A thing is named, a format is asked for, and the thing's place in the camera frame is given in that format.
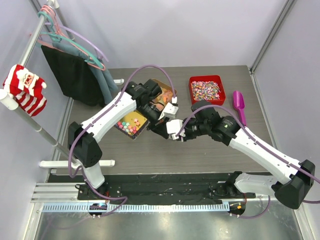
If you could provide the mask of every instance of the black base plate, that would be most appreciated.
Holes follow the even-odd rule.
[[[221,199],[256,197],[254,193],[230,196],[223,184],[228,177],[228,173],[107,175],[105,194],[127,196],[126,204],[131,205],[209,205],[221,204]],[[78,200],[101,199],[87,185],[77,187]]]

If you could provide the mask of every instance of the gray towel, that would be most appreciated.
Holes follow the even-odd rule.
[[[62,50],[67,54],[78,56],[85,60],[88,59],[88,57],[82,51],[78,50],[72,45],[66,45],[60,42],[53,42],[52,46],[55,47],[56,49]],[[115,93],[119,90],[117,85],[114,82],[113,77],[111,76],[108,69],[105,69],[104,71],[102,71],[90,65],[89,65],[89,68],[99,83],[101,92],[103,94],[104,103],[109,104],[113,100],[111,92]]]

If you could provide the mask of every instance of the pink plastic scoop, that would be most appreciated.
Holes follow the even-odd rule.
[[[246,126],[247,121],[245,116],[245,100],[240,91],[233,92],[233,108],[238,112],[240,122]]]

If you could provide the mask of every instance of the black cloth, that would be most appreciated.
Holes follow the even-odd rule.
[[[41,46],[63,95],[86,105],[104,103],[104,96],[95,75],[83,58]]]

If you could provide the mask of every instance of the red tray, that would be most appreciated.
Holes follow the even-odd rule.
[[[193,81],[196,81],[196,82],[211,82],[211,81],[213,81],[213,82],[217,83],[218,86],[219,86],[219,89],[221,91],[219,93],[220,99],[218,99],[218,100],[210,100],[210,101],[208,100],[208,102],[211,103],[211,104],[215,104],[215,105],[224,104],[224,102],[226,100],[226,94],[225,94],[224,86],[222,85],[222,81],[221,81],[220,76],[218,76],[218,75],[209,75],[209,76],[192,76],[192,77],[190,77],[190,80],[189,80],[190,98],[191,98],[191,103],[195,104],[198,101],[196,101],[194,99],[194,96],[192,94],[191,83]]]

